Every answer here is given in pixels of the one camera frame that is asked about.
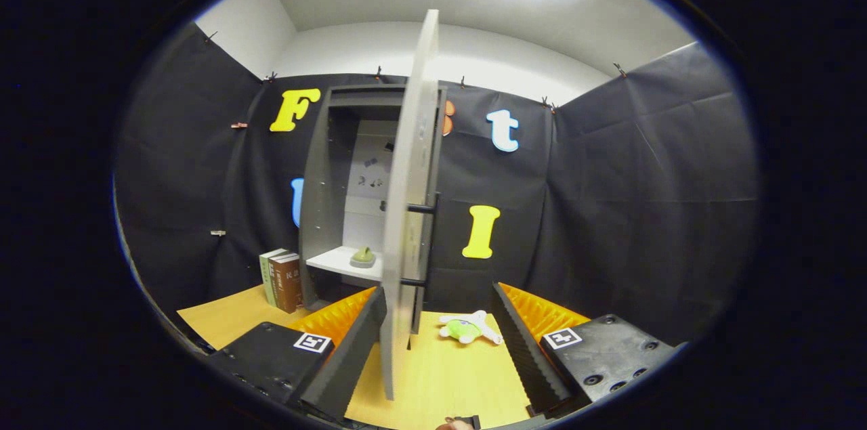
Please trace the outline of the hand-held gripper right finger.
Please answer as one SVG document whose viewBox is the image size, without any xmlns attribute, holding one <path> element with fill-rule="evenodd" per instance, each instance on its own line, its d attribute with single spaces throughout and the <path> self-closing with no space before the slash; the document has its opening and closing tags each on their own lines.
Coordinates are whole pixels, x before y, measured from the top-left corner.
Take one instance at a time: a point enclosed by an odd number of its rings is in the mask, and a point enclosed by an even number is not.
<svg viewBox="0 0 867 430">
<path fill-rule="evenodd" d="M 620 316 L 582 316 L 502 282 L 492 285 L 490 312 L 533 416 L 561 418 L 604 400 L 681 351 Z"/>
</svg>

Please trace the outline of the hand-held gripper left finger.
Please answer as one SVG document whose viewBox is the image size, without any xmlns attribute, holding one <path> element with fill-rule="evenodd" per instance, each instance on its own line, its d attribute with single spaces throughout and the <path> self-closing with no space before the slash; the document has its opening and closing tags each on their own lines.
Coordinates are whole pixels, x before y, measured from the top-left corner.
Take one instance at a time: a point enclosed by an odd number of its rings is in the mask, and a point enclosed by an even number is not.
<svg viewBox="0 0 867 430">
<path fill-rule="evenodd" d="M 383 288 L 368 288 L 287 327 L 258 323 L 205 364 L 281 412 L 341 422 L 386 312 Z"/>
</svg>

